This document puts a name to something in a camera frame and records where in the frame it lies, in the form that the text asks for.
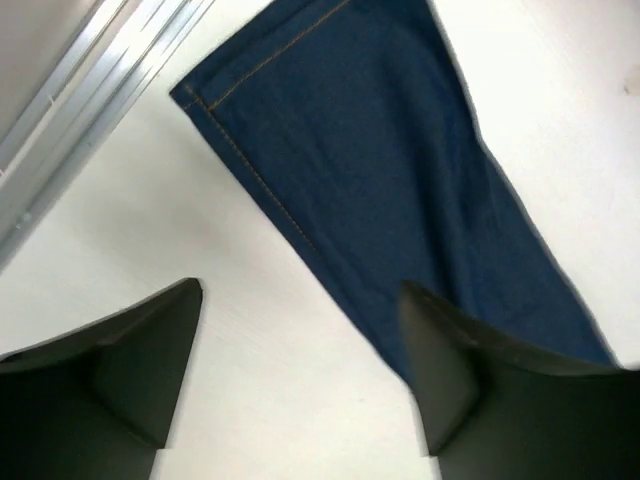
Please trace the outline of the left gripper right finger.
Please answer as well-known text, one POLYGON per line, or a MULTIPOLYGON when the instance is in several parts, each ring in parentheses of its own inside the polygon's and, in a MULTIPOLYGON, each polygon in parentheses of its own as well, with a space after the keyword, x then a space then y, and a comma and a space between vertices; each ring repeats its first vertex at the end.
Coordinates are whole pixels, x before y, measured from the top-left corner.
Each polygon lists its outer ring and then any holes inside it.
POLYGON ((639 374, 555 354, 406 282, 399 321, 445 479, 635 479, 639 374))

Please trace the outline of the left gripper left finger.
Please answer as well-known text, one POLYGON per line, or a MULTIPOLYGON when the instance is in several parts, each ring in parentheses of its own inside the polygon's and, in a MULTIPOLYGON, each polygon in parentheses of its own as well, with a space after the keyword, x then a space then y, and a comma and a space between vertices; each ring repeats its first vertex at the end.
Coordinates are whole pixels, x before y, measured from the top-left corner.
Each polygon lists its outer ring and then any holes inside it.
POLYGON ((1 360, 4 479, 147 479, 167 445, 203 288, 185 278, 1 360))

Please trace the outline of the dark blue denim trousers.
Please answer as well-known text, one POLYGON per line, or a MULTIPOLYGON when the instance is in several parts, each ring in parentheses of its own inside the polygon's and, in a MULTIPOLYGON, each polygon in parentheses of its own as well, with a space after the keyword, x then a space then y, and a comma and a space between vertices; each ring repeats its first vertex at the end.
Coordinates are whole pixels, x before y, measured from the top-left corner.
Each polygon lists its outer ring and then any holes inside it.
POLYGON ((171 90, 403 380, 414 281, 569 357, 613 359, 481 141, 424 1, 275 1, 171 90))

